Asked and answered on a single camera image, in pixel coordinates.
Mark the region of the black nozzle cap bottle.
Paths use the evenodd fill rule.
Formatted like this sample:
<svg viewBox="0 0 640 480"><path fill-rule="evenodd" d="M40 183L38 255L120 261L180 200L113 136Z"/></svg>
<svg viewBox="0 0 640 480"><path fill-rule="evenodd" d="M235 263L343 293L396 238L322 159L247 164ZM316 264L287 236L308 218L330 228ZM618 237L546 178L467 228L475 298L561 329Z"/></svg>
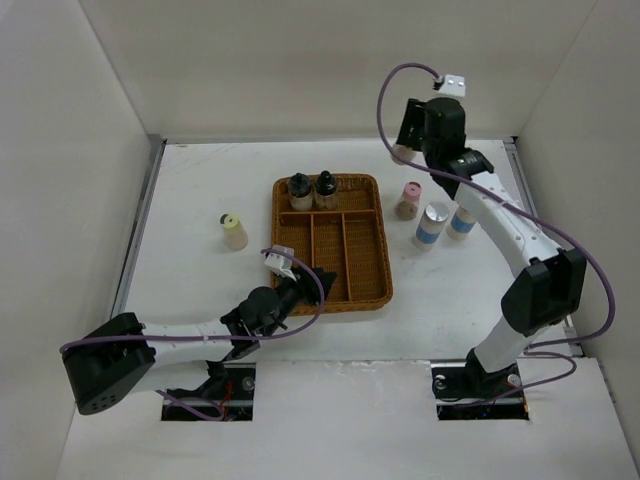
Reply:
<svg viewBox="0 0 640 480"><path fill-rule="evenodd" d="M328 170L322 171L314 182L314 201L318 210L333 211L338 208L338 181Z"/></svg>

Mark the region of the silver cap blue label jar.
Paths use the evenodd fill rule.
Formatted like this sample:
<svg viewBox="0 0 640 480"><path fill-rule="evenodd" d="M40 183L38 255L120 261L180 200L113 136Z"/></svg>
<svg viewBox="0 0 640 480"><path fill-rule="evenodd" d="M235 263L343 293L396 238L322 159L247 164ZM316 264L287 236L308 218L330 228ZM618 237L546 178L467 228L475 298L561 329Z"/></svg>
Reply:
<svg viewBox="0 0 640 480"><path fill-rule="evenodd" d="M430 250L439 239L449 218L449 209L442 202L430 202L426 205L412 237L413 245L421 250Z"/></svg>

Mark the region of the black cap white spice bottle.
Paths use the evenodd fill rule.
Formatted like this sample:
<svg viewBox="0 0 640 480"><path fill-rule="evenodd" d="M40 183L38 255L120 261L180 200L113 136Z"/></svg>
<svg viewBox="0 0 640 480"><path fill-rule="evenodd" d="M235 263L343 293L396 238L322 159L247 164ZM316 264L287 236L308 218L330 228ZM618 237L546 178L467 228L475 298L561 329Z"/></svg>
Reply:
<svg viewBox="0 0 640 480"><path fill-rule="evenodd" d="M313 182L303 173L292 175L287 181L289 201L294 211L310 211L313 207Z"/></svg>

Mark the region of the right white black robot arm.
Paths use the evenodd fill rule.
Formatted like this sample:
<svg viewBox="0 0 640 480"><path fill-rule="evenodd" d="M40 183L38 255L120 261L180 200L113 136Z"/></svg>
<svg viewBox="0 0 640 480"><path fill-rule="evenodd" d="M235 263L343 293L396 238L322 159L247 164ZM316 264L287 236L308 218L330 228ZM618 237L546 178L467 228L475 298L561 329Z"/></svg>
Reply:
<svg viewBox="0 0 640 480"><path fill-rule="evenodd" d="M500 301L500 320L469 351L464 366L434 373L439 399L493 398L514 374L517 358L577 309L586 258L514 213L491 162L466 145L465 111L458 100L408 100L394 150L405 158L423 154L434 181L482 227L514 277Z"/></svg>

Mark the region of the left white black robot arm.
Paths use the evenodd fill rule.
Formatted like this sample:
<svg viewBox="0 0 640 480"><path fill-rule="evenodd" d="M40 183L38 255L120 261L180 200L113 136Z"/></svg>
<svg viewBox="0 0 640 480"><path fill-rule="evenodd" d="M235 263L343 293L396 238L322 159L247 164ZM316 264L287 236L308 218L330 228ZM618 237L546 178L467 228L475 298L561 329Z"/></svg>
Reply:
<svg viewBox="0 0 640 480"><path fill-rule="evenodd" d="M336 279L322 268L295 267L276 287L257 287L227 314L200 324L157 325L132 312L117 315L61 349L78 412L94 415L133 393L161 391L171 405L205 401L219 420L228 364L284 333L299 305L321 306Z"/></svg>

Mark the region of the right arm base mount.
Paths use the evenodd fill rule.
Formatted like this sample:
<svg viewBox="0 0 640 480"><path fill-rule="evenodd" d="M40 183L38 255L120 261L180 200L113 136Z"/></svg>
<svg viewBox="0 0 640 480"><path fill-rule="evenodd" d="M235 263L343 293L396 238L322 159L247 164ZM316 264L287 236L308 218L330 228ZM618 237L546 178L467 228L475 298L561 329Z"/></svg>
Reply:
<svg viewBox="0 0 640 480"><path fill-rule="evenodd" d="M432 392L440 421L529 420L516 364L475 382L465 364L432 363Z"/></svg>

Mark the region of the yellow cap spice bottle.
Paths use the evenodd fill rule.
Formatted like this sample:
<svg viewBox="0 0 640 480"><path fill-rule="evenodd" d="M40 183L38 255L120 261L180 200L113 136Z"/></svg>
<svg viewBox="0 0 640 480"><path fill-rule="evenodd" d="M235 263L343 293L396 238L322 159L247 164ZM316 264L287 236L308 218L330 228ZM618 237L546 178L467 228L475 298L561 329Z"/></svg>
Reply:
<svg viewBox="0 0 640 480"><path fill-rule="evenodd" d="M233 251L240 251L248 245L248 235L236 214L225 213L220 218L224 244Z"/></svg>

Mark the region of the pink cap spice bottle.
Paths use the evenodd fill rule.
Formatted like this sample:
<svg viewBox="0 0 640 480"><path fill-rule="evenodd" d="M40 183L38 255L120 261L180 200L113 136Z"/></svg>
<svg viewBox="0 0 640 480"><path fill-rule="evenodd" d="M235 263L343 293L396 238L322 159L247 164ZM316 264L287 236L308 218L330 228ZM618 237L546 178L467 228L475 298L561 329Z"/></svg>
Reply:
<svg viewBox="0 0 640 480"><path fill-rule="evenodd" d="M422 187L411 181L404 185L402 193L395 205L396 216L403 221L413 220L419 210Z"/></svg>

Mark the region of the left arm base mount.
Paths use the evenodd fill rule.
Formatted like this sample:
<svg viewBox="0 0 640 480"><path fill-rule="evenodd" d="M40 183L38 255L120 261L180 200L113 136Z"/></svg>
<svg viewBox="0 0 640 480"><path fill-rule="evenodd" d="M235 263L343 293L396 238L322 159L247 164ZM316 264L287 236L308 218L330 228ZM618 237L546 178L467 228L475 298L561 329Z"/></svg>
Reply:
<svg viewBox="0 0 640 480"><path fill-rule="evenodd" d="M219 364L205 382L195 389L170 389L161 410L162 421L196 422L211 417L215 421L253 420L256 364Z"/></svg>

